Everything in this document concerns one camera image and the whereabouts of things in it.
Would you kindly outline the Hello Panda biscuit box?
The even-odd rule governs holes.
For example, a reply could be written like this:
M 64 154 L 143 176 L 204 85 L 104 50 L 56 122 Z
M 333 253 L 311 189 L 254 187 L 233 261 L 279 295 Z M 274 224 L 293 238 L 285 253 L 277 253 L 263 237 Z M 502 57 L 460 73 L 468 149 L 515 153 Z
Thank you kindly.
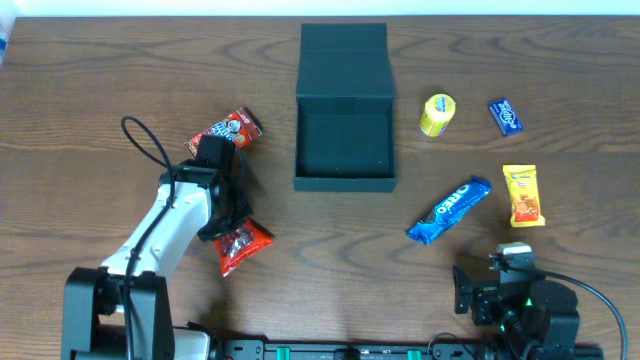
M 205 135 L 223 137 L 232 141 L 236 147 L 244 148 L 261 137 L 262 134 L 263 130 L 259 120 L 249 108 L 241 107 L 223 120 L 191 137 L 184 143 L 184 146 L 195 157 L 201 139 Z

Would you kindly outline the blue Oreo cookie pack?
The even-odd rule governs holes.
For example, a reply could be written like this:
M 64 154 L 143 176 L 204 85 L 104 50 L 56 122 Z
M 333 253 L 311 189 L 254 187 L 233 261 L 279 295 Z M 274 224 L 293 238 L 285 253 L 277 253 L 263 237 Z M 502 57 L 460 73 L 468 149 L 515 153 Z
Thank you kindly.
M 472 176 L 468 182 L 456 188 L 407 230 L 407 237 L 424 245 L 430 245 L 444 232 L 459 223 L 491 191 L 492 186 L 487 180 Z

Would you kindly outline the red candy bag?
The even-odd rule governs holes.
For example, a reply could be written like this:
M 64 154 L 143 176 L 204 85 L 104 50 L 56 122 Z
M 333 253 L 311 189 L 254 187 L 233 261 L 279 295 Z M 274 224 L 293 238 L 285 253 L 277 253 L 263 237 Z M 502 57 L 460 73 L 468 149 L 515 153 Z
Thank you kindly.
M 222 276 L 228 276 L 245 260 L 272 243 L 269 233 L 253 219 L 247 218 L 242 226 L 214 241 Z

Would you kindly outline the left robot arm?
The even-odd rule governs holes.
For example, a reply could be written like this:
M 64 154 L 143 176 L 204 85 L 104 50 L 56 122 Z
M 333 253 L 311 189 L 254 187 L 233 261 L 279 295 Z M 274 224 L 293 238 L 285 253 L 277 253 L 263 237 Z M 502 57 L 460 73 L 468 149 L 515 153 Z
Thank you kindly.
M 64 286 L 64 359 L 218 359 L 205 328 L 176 326 L 169 282 L 194 238 L 215 240 L 249 211 L 231 174 L 235 151 L 204 150 L 170 166 L 141 223 L 97 268 L 77 267 Z

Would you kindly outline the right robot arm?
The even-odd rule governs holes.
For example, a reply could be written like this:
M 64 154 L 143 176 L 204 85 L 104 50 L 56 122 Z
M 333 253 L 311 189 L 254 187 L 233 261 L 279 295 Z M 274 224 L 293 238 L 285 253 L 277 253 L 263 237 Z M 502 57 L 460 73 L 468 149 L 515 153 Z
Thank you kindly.
M 454 266 L 454 310 L 469 312 L 476 326 L 501 326 L 477 347 L 476 359 L 573 359 L 580 325 L 577 295 L 549 280 L 534 255 L 493 254 L 493 281 L 474 280 Z

